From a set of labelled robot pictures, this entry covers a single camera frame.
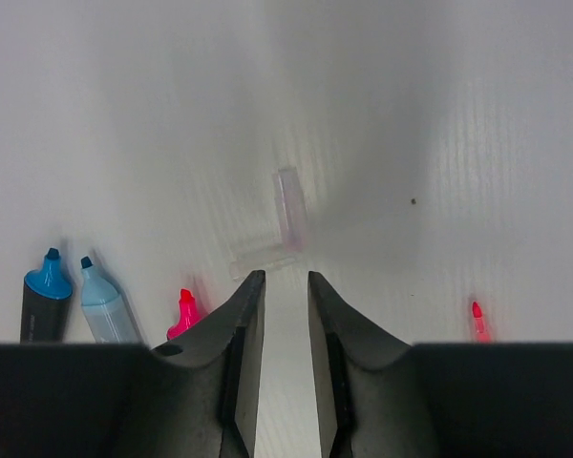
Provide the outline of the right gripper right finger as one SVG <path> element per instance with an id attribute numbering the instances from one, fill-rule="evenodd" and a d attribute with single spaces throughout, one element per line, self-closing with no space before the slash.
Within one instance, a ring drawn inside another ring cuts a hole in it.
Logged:
<path id="1" fill-rule="evenodd" d="M 573 343 L 407 344 L 308 275 L 326 457 L 573 457 Z"/>

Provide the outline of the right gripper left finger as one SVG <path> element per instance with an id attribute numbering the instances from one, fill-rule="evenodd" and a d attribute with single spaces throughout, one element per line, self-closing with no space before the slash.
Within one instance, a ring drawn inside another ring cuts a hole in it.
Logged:
<path id="1" fill-rule="evenodd" d="M 250 457 L 265 273 L 174 340 L 0 344 L 0 457 Z"/>

